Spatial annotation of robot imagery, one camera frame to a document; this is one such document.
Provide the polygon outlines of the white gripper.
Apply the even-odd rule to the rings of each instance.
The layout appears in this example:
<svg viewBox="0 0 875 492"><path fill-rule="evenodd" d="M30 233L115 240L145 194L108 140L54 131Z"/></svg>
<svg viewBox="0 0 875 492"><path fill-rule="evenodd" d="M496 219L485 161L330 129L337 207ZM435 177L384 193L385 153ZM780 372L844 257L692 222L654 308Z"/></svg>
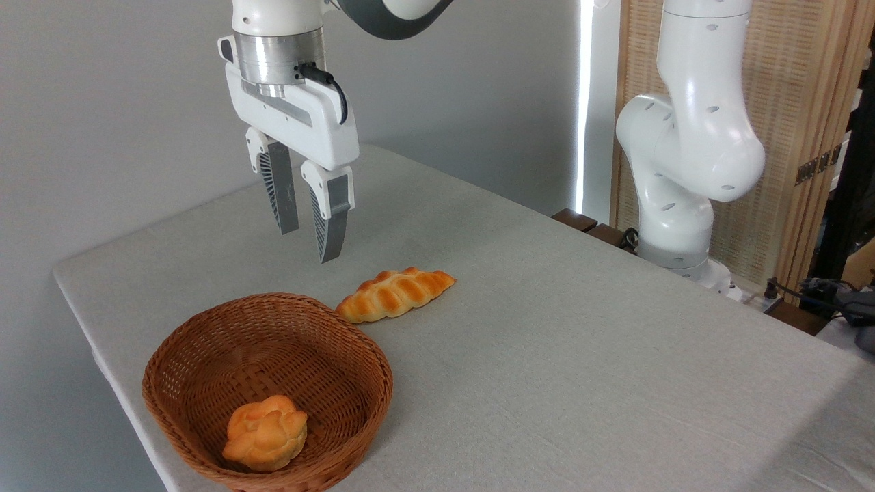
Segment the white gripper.
<svg viewBox="0 0 875 492"><path fill-rule="evenodd" d="M241 76L234 38L217 41L225 62L232 108L251 127L245 134L250 164L265 184L281 234L298 229L290 150L306 159L308 184L322 264L342 251L348 213L355 208L352 167L360 155L353 109L332 85L306 79L277 90Z"/></svg>

